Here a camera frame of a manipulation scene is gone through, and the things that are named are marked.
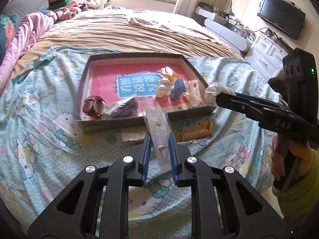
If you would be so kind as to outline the person's right hand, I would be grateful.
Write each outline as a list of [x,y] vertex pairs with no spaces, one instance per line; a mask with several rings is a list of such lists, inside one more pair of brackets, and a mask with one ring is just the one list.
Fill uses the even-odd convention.
[[[280,153],[280,140],[278,136],[273,138],[273,149],[271,153],[271,173],[276,180],[280,180],[285,173],[284,157]],[[310,171],[313,163],[313,153],[309,146],[309,143],[302,143],[299,141],[288,140],[287,147],[291,153],[299,158],[300,162],[298,165],[297,172],[295,173],[294,179],[299,180],[306,176]]]

